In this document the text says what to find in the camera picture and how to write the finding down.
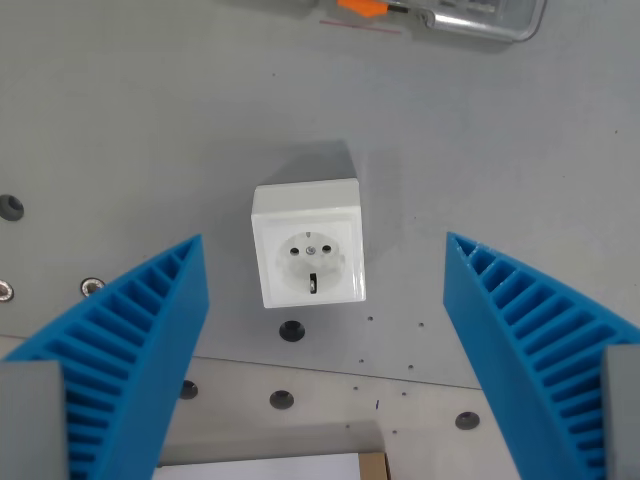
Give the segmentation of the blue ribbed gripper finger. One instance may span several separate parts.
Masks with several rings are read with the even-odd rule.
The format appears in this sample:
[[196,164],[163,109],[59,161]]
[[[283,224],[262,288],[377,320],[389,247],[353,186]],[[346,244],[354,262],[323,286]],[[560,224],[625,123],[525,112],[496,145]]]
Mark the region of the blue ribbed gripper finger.
[[152,477],[208,309],[196,235],[106,284],[5,356],[60,367],[70,478]]
[[443,304],[520,477],[605,478],[603,354],[638,344],[638,327],[455,232]]

